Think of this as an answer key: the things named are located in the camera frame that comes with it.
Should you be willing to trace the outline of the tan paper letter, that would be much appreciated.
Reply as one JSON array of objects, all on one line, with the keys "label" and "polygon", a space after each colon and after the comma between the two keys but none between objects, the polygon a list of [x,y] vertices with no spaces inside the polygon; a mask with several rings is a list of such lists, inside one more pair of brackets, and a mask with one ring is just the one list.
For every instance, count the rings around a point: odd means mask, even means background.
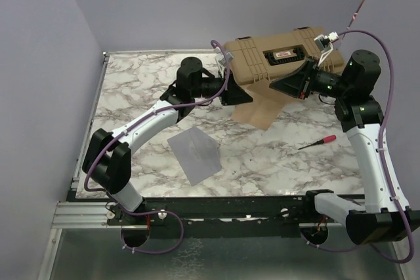
[{"label": "tan paper letter", "polygon": [[283,107],[292,102],[289,96],[271,89],[269,85],[270,81],[267,79],[249,85],[245,91],[253,101],[237,105],[230,116],[231,120],[268,130]]}]

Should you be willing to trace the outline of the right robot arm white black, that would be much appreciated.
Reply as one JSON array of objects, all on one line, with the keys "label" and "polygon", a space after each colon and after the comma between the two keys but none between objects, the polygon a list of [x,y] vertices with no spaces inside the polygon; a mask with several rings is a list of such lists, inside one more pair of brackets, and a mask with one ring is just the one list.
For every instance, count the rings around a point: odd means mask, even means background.
[{"label": "right robot arm white black", "polygon": [[401,241],[419,227],[419,211],[411,209],[402,193],[387,151],[383,111],[371,95],[380,74],[379,57],[356,50],[341,75],[321,70],[317,61],[307,58],[270,84],[301,100],[313,92],[335,99],[335,115],[356,154],[365,203],[356,205],[330,190],[308,191],[301,213],[310,222],[325,215],[342,224],[357,245]]}]

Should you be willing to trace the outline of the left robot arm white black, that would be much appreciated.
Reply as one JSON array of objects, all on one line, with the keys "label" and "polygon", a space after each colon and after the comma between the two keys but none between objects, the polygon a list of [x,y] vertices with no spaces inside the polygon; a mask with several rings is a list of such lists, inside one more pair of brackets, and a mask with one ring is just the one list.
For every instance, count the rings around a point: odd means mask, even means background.
[{"label": "left robot arm white black", "polygon": [[91,136],[82,170],[87,180],[99,184],[101,191],[123,207],[122,216],[129,223],[137,224],[145,215],[143,197],[130,182],[131,157],[141,146],[183,120],[195,107],[215,98],[220,98],[223,106],[252,102],[252,97],[235,82],[230,69],[232,59],[229,54],[217,61],[222,69],[215,77],[199,58],[184,58],[175,81],[148,111],[118,129],[98,129]]}]

